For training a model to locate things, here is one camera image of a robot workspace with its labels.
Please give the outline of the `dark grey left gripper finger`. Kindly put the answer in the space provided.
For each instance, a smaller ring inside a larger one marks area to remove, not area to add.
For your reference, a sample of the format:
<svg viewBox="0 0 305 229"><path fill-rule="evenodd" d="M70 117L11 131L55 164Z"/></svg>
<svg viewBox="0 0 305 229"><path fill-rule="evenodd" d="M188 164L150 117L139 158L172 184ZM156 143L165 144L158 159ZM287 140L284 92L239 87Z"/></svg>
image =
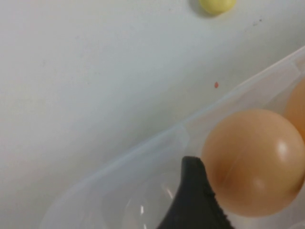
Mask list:
<svg viewBox="0 0 305 229"><path fill-rule="evenodd" d="M161 221L162 229L232 229L218 204L203 162L198 157L182 158L181 181L175 198Z"/></svg>

